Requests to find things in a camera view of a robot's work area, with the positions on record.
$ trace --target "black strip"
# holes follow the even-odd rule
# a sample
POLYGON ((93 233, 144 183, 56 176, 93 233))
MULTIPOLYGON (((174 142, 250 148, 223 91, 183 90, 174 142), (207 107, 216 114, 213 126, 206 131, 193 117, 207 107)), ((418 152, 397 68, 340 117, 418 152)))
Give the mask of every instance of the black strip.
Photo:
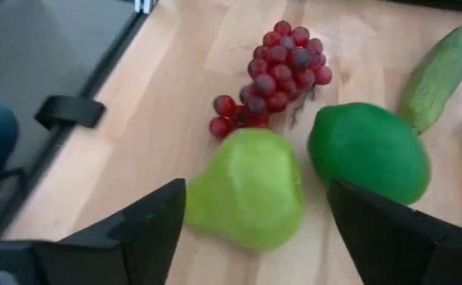
POLYGON ((47 129, 55 125, 95 128, 105 110, 103 103, 89 98, 51 95, 45 100, 35 119, 47 129))
POLYGON ((386 0, 386 1, 433 7, 433 8, 439 8, 439 9, 444 9, 444 10, 456 10, 456 11, 462 12, 462 0, 386 0))
MULTIPOLYGON (((127 47, 142 27, 146 18, 147 15, 141 13, 134 13, 131 16, 123 28, 123 31, 101 57, 101 60, 94 69, 94 72, 78 94, 79 97, 93 98, 96 96, 97 92, 106 82, 106 79, 108 79, 110 73, 115 68, 123 53, 127 50, 127 47)), ((38 158, 35 159, 32 166, 27 169, 25 187, 19 188, 18 191, 15 191, 10 201, 5 203, 0 210, 0 239, 6 228, 15 218, 15 215, 20 210, 30 192, 36 186, 38 180, 50 167, 53 158, 59 152, 63 143, 69 138, 72 130, 73 127, 54 127, 51 131, 50 138, 41 148, 38 158)))

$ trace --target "fake fruit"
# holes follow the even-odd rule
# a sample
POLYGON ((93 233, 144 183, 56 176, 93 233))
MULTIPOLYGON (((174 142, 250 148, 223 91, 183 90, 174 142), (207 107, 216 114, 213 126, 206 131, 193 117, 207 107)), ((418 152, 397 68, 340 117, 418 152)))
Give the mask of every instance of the fake fruit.
POLYGON ((400 115, 420 135, 434 124, 462 80, 462 27, 430 51, 407 81, 400 115))
POLYGON ((366 103, 322 108, 309 136, 309 156, 325 184, 343 178, 403 204, 425 193, 427 154, 410 126, 366 103))
POLYGON ((242 127, 268 127, 270 114, 283 112, 290 102, 301 97, 303 101, 300 102, 304 104, 316 85, 331 81, 331 69, 325 66, 326 57, 322 51, 322 42, 317 38, 310 39, 307 28, 292 29, 286 21, 275 24, 273 30, 264 35, 263 44, 254 49, 252 61, 247 65, 252 82, 240 90, 243 105, 228 108, 232 105, 229 98, 222 101, 224 104, 214 102, 216 113, 228 119, 230 127, 224 127, 223 119, 216 119, 210 133, 224 139, 242 127))
POLYGON ((187 184, 185 222, 248 249, 278 248, 303 215, 300 170, 290 143, 273 131, 240 129, 187 184))

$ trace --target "grape cluster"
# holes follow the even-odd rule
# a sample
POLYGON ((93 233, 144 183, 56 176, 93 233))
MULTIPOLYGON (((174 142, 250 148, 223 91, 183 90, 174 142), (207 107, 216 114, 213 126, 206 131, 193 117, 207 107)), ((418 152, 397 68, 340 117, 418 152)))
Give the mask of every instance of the grape cluster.
POLYGON ((284 111, 289 102, 331 81, 331 69, 325 64, 323 44, 311 39, 307 28, 278 22, 253 52, 247 67, 252 82, 240 90, 242 104, 228 95, 214 99, 218 116, 210 121, 210 133, 223 139, 237 128, 270 128, 270 114, 284 111))

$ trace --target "gray floor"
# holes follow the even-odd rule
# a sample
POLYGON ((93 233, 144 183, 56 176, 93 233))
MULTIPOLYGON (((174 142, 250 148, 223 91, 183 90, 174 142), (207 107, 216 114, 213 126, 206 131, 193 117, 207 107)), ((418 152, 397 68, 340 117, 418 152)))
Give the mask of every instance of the gray floor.
POLYGON ((33 118, 46 96, 76 96, 133 12, 117 0, 0 0, 0 101, 21 126, 10 167, 46 142, 33 118))

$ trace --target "wooden tabletop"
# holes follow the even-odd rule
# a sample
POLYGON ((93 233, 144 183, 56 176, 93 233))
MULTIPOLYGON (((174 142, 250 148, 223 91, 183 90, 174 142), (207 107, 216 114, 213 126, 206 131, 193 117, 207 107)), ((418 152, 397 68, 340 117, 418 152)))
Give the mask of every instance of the wooden tabletop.
MULTIPOLYGON (((351 101, 395 110, 406 77, 462 13, 371 0, 161 0, 97 95, 108 106, 100 126, 74 130, 6 238, 58 240, 203 171, 218 147, 207 130, 213 98, 237 96, 280 19, 321 38, 334 72, 294 129, 288 115, 275 124, 302 165, 303 226, 266 254, 184 228, 168 284, 360 284, 305 150, 313 118, 351 101)), ((415 207, 462 226, 462 84, 422 141, 433 178, 415 207)))

